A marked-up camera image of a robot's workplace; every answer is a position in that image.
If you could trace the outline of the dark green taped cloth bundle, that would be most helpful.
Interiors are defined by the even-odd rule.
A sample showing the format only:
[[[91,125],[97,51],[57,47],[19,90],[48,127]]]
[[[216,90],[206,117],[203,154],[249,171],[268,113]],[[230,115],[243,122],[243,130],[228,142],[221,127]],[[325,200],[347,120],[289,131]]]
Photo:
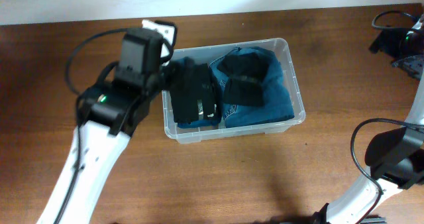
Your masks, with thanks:
[[[225,56],[217,66],[217,69],[228,77],[223,102],[249,107],[263,106],[262,82],[268,67],[269,65],[256,53]]]

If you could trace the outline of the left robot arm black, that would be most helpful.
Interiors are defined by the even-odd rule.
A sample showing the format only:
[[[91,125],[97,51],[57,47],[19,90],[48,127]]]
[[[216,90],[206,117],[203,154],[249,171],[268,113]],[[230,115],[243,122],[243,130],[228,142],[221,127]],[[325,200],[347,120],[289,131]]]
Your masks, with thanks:
[[[150,102],[169,90],[178,69],[169,62],[177,26],[144,21],[124,33],[121,57],[105,66],[95,83],[76,93],[76,128],[69,155],[39,223],[89,223],[110,171],[126,149]]]

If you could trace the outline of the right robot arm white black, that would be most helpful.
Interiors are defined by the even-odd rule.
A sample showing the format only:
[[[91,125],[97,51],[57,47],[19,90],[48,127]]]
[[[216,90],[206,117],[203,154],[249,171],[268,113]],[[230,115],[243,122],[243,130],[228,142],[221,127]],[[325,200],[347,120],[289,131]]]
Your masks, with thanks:
[[[381,50],[394,57],[393,65],[423,80],[423,26],[412,28],[380,27],[370,51]],[[397,125],[394,130],[377,134],[365,154],[366,167],[337,200],[326,203],[313,214],[310,223],[385,223],[371,213],[388,198],[423,184],[423,85],[420,84],[405,121],[374,118],[361,122],[354,130],[370,123]]]

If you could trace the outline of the dark blue jeans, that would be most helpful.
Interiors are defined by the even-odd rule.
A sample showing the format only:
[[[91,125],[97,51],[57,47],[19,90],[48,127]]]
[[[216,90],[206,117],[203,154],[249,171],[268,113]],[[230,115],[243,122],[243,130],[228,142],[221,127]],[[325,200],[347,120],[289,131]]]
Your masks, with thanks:
[[[228,77],[220,72],[217,66],[227,55],[250,53],[256,53],[269,65],[266,77],[262,82],[264,105],[261,107],[249,107],[224,103],[223,92]],[[282,84],[282,68],[272,51],[257,46],[234,48],[228,54],[212,61],[210,68],[220,88],[219,105],[227,128],[273,123],[294,118],[290,95]]]

